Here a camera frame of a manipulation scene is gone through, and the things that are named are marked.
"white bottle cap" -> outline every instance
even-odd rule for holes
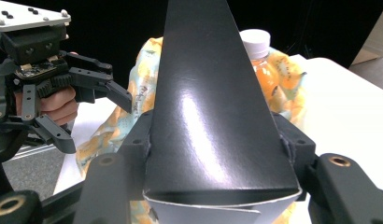
[[[264,30],[245,30],[240,32],[241,39],[251,60],[267,56],[270,49],[270,34]]]

